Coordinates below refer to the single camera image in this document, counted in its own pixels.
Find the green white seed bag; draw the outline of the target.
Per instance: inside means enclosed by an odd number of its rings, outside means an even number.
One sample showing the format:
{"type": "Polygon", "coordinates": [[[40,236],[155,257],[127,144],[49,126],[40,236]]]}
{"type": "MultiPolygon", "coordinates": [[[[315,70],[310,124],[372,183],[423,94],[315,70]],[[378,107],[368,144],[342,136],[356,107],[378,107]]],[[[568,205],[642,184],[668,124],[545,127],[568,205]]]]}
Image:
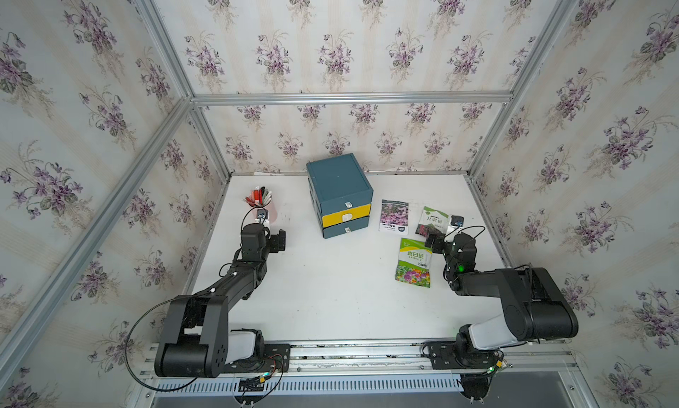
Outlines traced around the green white seed bag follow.
{"type": "Polygon", "coordinates": [[[425,206],[417,224],[416,234],[422,237],[447,234],[450,215],[425,206]]]}

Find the green colourful flowers seed bag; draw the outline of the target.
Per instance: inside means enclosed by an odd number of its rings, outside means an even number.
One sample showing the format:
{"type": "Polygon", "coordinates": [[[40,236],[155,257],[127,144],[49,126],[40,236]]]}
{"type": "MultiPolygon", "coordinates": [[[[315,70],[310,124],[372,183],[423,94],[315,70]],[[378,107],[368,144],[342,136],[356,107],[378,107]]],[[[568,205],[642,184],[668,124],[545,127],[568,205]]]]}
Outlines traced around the green colourful flowers seed bag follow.
{"type": "Polygon", "coordinates": [[[417,287],[431,287],[430,263],[433,253],[422,241],[401,238],[395,280],[417,287]]]}

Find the pink flowers seed bag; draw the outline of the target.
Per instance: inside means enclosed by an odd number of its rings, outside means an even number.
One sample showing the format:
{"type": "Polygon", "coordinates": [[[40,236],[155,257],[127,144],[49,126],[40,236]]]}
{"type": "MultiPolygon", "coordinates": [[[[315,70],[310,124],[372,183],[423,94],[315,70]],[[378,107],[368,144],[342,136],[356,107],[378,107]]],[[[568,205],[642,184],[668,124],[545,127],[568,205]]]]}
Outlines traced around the pink flowers seed bag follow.
{"type": "Polygon", "coordinates": [[[408,234],[409,216],[410,205],[407,202],[383,199],[378,229],[381,232],[406,236],[408,234]]]}

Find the yellow drawer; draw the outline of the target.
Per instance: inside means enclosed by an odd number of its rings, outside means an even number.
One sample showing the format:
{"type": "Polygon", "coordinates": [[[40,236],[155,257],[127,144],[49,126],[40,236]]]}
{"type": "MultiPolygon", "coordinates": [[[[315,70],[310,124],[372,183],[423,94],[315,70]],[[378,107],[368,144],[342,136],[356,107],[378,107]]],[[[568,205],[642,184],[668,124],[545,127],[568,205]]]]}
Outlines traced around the yellow drawer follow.
{"type": "Polygon", "coordinates": [[[350,222],[351,220],[362,219],[364,217],[369,217],[371,214],[371,204],[364,206],[355,206],[337,213],[329,213],[322,216],[322,227],[324,229],[330,228],[335,225],[339,225],[344,222],[350,222]]]}

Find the teal drawer cabinet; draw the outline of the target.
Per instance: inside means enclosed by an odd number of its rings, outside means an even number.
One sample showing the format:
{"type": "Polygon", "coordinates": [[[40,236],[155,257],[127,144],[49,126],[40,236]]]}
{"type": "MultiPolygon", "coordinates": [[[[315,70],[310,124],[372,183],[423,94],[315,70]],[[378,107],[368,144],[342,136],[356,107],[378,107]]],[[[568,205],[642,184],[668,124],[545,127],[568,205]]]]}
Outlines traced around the teal drawer cabinet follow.
{"type": "Polygon", "coordinates": [[[309,195],[322,231],[321,201],[360,193],[369,193],[373,198],[374,190],[353,153],[311,161],[306,167],[309,195]]]}

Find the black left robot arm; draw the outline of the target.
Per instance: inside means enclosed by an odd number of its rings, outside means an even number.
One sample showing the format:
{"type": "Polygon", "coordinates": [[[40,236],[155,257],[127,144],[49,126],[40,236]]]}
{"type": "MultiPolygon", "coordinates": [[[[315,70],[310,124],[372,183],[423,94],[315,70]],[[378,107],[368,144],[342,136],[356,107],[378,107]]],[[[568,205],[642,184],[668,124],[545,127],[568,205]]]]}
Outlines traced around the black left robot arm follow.
{"type": "Polygon", "coordinates": [[[161,332],[154,371],[159,377],[216,378],[240,360],[263,353],[255,329],[232,330],[229,314],[250,298],[267,273],[267,259],[286,250],[286,231],[260,223],[240,232],[240,249],[228,271],[211,286],[172,299],[161,332]]]}

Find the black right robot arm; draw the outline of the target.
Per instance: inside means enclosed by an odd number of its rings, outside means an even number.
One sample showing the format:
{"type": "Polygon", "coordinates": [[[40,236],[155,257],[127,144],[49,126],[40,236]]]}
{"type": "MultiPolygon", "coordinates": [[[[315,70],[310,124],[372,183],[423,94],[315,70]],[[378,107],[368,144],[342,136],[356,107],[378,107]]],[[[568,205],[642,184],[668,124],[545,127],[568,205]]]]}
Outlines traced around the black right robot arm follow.
{"type": "Polygon", "coordinates": [[[525,265],[478,271],[476,238],[464,232],[451,241],[428,236],[425,246],[444,257],[442,275],[456,295],[500,300],[500,315],[459,329],[457,351],[489,352],[578,334],[578,318],[546,269],[525,265]]]}

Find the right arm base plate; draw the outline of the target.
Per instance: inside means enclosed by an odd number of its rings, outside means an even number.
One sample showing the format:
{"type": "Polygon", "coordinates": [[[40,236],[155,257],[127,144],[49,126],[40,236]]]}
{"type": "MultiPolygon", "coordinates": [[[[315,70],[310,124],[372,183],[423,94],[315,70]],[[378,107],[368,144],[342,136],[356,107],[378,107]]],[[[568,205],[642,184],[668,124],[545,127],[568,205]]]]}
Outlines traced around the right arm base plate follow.
{"type": "Polygon", "coordinates": [[[494,371],[504,359],[499,350],[477,350],[456,341],[429,341],[420,349],[420,356],[431,362],[434,370],[490,370],[494,371]]]}

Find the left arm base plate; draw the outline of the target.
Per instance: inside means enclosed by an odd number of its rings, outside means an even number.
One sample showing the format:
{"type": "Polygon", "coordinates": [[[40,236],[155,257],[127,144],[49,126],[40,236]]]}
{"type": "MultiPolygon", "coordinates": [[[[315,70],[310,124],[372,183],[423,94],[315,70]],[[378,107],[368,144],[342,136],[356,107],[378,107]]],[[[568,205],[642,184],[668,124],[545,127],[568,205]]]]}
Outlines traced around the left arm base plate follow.
{"type": "Polygon", "coordinates": [[[290,364],[290,344],[265,344],[262,350],[245,360],[224,366],[223,374],[274,374],[286,373],[290,364]]]}

